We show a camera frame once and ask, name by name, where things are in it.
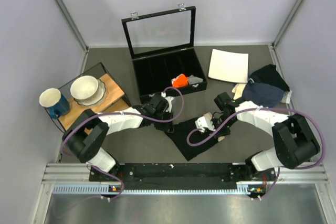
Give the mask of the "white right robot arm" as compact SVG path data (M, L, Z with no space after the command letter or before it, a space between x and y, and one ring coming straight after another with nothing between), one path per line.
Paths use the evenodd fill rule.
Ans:
M297 112L293 115L277 113L243 98L233 100L226 92L219 94L214 102L223 113L215 121L215 129L225 122L223 128L228 132L231 125L241 121L268 133L273 139L273 148L245 160L245 174L252 180L268 169L295 169L321 150L306 118Z

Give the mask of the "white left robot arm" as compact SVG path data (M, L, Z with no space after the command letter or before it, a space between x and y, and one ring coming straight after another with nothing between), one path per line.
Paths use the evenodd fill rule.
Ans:
M127 129L139 129L154 125L157 130L169 131L173 117L174 98L165 93L156 94L149 102L135 105L123 111L94 113L84 110L62 136L62 141L81 163L95 166L107 180L114 180L119 174L119 163L102 148L107 135Z

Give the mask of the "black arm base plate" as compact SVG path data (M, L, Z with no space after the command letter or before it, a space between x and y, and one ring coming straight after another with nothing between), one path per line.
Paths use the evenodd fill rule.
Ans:
M237 182L251 180L244 165L232 163L126 163L112 174L126 190L235 189Z

